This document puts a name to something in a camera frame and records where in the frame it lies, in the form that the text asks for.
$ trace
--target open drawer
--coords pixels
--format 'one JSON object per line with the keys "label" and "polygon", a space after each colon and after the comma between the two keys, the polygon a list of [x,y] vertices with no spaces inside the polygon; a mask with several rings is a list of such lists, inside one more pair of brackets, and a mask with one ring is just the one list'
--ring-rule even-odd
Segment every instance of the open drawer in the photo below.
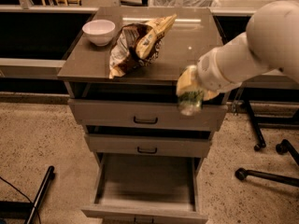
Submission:
{"label": "open drawer", "polygon": [[91,152],[205,158],[211,132],[87,126]]}
{"label": "open drawer", "polygon": [[204,224],[193,158],[105,154],[87,217],[132,223]]}
{"label": "open drawer", "polygon": [[69,100],[76,121],[87,125],[218,131],[226,105],[205,105],[195,116],[184,116],[177,104],[122,101]]}

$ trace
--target gray cabinet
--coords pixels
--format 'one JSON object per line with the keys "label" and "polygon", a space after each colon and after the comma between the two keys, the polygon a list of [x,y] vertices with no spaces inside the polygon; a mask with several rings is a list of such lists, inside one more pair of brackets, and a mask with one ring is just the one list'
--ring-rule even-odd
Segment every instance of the gray cabinet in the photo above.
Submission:
{"label": "gray cabinet", "polygon": [[99,165],[93,200],[82,207],[87,217],[207,222],[199,212],[196,177],[224,120],[227,95],[204,102],[200,114],[186,117],[178,111],[175,90],[189,59],[221,44],[212,15],[207,9],[103,7],[94,18],[110,18],[121,26],[127,17],[151,18],[174,11],[180,21],[164,38],[161,58],[153,67],[108,79],[109,46],[93,47],[83,36],[59,74]]}

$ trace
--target concrete floor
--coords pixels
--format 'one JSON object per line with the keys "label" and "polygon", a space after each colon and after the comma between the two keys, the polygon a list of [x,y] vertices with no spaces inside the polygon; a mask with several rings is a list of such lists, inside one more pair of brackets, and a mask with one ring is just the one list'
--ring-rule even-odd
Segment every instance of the concrete floor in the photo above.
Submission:
{"label": "concrete floor", "polygon": [[[86,218],[80,211],[91,200],[97,163],[67,106],[67,96],[1,93],[0,131],[0,176],[31,199],[48,167],[55,167],[56,177],[40,210],[42,224],[122,223]],[[209,216],[207,224],[298,223],[298,188],[255,177],[241,182],[234,176],[236,169],[245,167],[299,177],[290,154],[275,151],[283,138],[299,150],[298,130],[263,129],[263,135],[268,146],[255,152],[249,117],[226,115],[197,176],[200,212]],[[26,202],[2,181],[0,199]]]}

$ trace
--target white bowl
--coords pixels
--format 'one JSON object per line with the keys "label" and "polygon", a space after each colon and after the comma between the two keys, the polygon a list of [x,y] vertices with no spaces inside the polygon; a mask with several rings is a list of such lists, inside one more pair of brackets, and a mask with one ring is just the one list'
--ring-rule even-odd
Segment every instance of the white bowl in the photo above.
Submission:
{"label": "white bowl", "polygon": [[87,22],[82,30],[86,37],[96,46],[105,46],[114,35],[115,24],[108,20],[94,20]]}

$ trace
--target white robotic arm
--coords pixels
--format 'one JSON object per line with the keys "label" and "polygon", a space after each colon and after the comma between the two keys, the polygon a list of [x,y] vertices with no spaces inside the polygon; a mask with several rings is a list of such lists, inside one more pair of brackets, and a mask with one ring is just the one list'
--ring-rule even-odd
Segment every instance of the white robotic arm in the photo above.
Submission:
{"label": "white robotic arm", "polygon": [[299,4],[276,1],[255,12],[246,32],[200,57],[198,81],[227,92],[243,81],[278,69],[299,83]]}

